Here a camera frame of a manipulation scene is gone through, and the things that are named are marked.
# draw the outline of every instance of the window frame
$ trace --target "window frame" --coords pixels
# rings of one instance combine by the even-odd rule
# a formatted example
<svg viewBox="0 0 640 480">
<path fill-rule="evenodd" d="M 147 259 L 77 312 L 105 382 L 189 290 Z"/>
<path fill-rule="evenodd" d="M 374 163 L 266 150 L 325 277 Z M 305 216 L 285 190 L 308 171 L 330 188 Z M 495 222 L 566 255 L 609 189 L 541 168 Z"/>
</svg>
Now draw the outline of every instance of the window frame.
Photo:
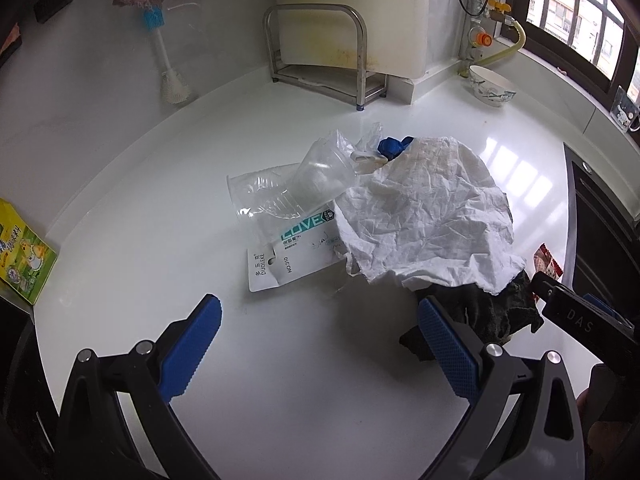
<svg viewBox="0 0 640 480">
<path fill-rule="evenodd" d="M 543 0 L 540 27 L 537 27 L 527 21 L 530 0 L 507 0 L 507 3 L 511 5 L 511 14 L 522 25 L 527 35 L 525 48 L 566 72 L 571 79 L 595 97 L 607 110 L 610 109 L 613 105 L 618 86 L 622 86 L 622 88 L 628 90 L 634 74 L 638 45 L 633 34 L 625 23 L 621 22 L 620 19 L 608 9 L 608 0 L 603 0 L 601 3 L 597 0 L 587 0 L 602 11 L 600 33 L 598 34 L 593 59 L 594 63 L 592 64 L 571 47 L 574 42 L 575 31 L 577 30 L 580 0 L 575 0 L 572 24 L 567 43 L 558 40 L 558 38 L 544 30 L 548 18 L 549 1 L 550 0 Z M 607 25 L 608 18 L 623 30 L 618 62 L 616 63 L 616 68 L 611 80 L 596 66 L 602 52 L 604 28 Z M 518 33 L 513 27 L 507 27 L 503 24 L 500 34 L 514 43 L 518 40 Z"/>
</svg>

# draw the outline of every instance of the blue glove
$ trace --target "blue glove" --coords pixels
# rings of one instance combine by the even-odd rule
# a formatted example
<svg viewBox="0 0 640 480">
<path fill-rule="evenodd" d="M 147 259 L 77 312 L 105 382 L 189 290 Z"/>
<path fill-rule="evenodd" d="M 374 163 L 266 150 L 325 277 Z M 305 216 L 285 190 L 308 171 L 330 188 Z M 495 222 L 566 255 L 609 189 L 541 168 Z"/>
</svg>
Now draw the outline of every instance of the blue glove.
<svg viewBox="0 0 640 480">
<path fill-rule="evenodd" d="M 386 156 L 388 160 L 394 160 L 396 156 L 404 152 L 406 147 L 411 144 L 413 137 L 405 137 L 402 142 L 393 137 L 387 137 L 380 141 L 378 145 L 378 152 L 380 155 Z"/>
</svg>

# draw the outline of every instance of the packaging card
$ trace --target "packaging card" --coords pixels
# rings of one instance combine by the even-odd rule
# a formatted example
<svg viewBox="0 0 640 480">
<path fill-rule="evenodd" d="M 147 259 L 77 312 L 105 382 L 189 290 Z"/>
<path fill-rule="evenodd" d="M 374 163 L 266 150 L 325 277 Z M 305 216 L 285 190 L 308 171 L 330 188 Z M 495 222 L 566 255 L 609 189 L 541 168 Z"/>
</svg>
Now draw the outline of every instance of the packaging card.
<svg viewBox="0 0 640 480">
<path fill-rule="evenodd" d="M 249 290 L 293 282 L 345 258 L 334 208 L 326 204 L 282 234 L 272 246 L 249 248 Z"/>
<path fill-rule="evenodd" d="M 11 204 L 0 199 L 0 279 L 34 304 L 56 257 Z"/>
</svg>

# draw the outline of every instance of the metal screw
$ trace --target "metal screw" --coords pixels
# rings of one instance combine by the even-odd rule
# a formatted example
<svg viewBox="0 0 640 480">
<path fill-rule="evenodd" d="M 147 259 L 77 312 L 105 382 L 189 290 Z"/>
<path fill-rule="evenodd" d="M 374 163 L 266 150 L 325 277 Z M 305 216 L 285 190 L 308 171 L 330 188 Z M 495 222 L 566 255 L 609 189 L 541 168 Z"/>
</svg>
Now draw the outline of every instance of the metal screw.
<svg viewBox="0 0 640 480">
<path fill-rule="evenodd" d="M 549 359 L 555 365 L 557 365 L 560 361 L 562 361 L 560 354 L 558 352 L 554 352 L 553 350 L 551 352 L 546 353 L 546 358 Z"/>
<path fill-rule="evenodd" d="M 154 349 L 154 344 L 148 340 L 140 341 L 136 345 L 136 352 L 138 352 L 140 355 L 147 355 L 153 349 Z"/>
<path fill-rule="evenodd" d="M 489 343 L 486 346 L 486 352 L 494 357 L 500 357 L 502 355 L 502 347 L 496 343 Z"/>
<path fill-rule="evenodd" d="M 78 352 L 78 361 L 80 361 L 81 363 L 85 363 L 89 359 L 91 359 L 91 350 L 89 350 L 88 348 L 85 348 L 84 350 Z"/>
</svg>

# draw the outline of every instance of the snack package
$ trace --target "snack package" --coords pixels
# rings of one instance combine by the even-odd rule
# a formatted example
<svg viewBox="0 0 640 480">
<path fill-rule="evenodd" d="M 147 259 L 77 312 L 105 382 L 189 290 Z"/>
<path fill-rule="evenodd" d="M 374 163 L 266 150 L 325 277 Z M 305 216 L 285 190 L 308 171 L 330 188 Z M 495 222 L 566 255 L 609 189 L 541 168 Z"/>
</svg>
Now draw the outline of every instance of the snack package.
<svg viewBox="0 0 640 480">
<path fill-rule="evenodd" d="M 33 305 L 56 258 L 13 206 L 0 198 L 0 279 Z"/>
<path fill-rule="evenodd" d="M 536 267 L 536 272 L 544 272 L 547 276 L 552 277 L 554 280 L 559 280 L 563 272 L 558 264 L 546 248 L 545 244 L 540 245 L 538 250 L 533 254 L 533 265 Z M 533 295 L 533 300 L 538 301 L 540 298 Z"/>
</svg>

